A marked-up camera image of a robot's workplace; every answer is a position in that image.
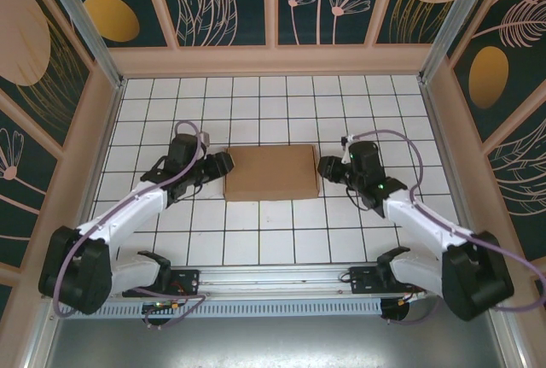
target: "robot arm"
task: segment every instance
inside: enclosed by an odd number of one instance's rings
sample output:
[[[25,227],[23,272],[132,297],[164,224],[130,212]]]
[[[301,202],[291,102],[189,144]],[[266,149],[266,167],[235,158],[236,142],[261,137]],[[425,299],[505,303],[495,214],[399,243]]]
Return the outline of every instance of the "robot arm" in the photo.
[[[227,153],[207,155],[208,135],[201,133],[200,136],[204,138],[201,142],[203,157],[174,183],[135,198],[138,191],[174,178],[190,163],[197,149],[195,136],[177,134],[167,156],[161,157],[151,170],[142,175],[136,188],[107,212],[76,229],[63,226],[55,231],[49,241],[38,283],[39,291],[53,296],[68,251],[81,236],[110,214],[105,224],[90,235],[71,259],[61,283],[60,301],[82,313],[91,314],[110,295],[128,289],[146,287],[154,292],[165,292],[171,281],[171,262],[168,259],[147,251],[117,261],[116,256],[127,237],[147,219],[175,205],[189,186],[200,188],[233,169],[233,161]]]
[[[422,203],[412,202],[406,185],[386,176],[378,152],[373,142],[356,142],[346,147],[344,159],[321,158],[318,171],[325,179],[355,190],[365,207],[402,226],[430,250],[391,250],[378,258],[380,275],[385,280],[410,283],[443,297],[450,310],[463,320],[472,319],[513,295],[514,286],[501,254],[475,247],[449,233],[422,211],[463,235],[498,246],[496,238],[487,231],[474,235]]]

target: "white tiled floor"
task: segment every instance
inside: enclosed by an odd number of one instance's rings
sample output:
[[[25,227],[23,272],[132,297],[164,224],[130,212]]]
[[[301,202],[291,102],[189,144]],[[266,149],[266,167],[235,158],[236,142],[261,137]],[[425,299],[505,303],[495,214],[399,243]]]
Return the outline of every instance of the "white tiled floor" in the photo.
[[[320,155],[341,155],[340,137],[347,132],[400,131],[423,154],[422,200],[456,221],[416,79],[389,75],[132,79],[93,216],[125,196],[166,154],[174,120],[193,120],[208,131],[211,153],[232,144],[313,143]],[[416,159],[408,145],[384,134],[379,145],[387,174],[413,185]],[[216,181],[147,221],[119,255],[148,249],[174,266],[346,263],[374,261],[399,244],[421,247],[388,220],[359,211],[337,184],[322,182],[314,200],[226,204],[222,181]]]

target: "cardboard box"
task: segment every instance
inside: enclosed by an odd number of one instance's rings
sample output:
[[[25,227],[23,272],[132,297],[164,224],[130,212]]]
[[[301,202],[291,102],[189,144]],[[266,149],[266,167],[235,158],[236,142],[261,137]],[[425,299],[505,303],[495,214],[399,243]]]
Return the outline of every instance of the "cardboard box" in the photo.
[[[227,149],[234,169],[225,177],[227,202],[259,202],[318,197],[312,144],[235,146]]]

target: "wall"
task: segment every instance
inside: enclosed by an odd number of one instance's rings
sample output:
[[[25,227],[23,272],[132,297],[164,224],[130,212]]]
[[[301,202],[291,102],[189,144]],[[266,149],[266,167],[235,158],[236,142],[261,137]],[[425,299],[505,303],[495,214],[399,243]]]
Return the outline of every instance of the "wall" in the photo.
[[[543,272],[545,4],[479,0],[430,84],[474,227],[493,232]],[[508,266],[516,288],[512,302],[536,300],[537,278],[513,261]],[[531,356],[545,361],[544,310],[516,318]]]
[[[82,0],[127,77],[416,73],[453,0]]]
[[[0,13],[0,354],[14,366],[49,237],[78,221],[113,87],[53,0],[1,0]]]

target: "enclosure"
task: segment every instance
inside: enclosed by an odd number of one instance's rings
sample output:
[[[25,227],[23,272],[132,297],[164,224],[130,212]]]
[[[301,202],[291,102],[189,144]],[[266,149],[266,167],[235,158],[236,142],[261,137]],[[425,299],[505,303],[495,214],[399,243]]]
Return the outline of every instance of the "enclosure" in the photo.
[[[148,332],[127,311],[138,299],[58,319],[38,279],[52,233],[126,196],[179,120],[208,132],[212,153],[313,144],[317,158],[342,156],[348,133],[401,132],[423,156],[420,200],[546,272],[545,3],[0,0],[3,366],[243,366],[234,349],[251,366],[542,366],[544,307],[470,323],[441,307],[416,327],[357,310],[379,297],[339,275],[422,242],[322,178],[317,199],[227,203],[220,179],[131,235],[119,258],[146,249],[200,271],[207,301],[176,335]],[[405,141],[370,140],[387,175],[415,184]],[[538,277],[507,264],[507,303],[536,300]],[[237,308],[248,305],[258,311]]]

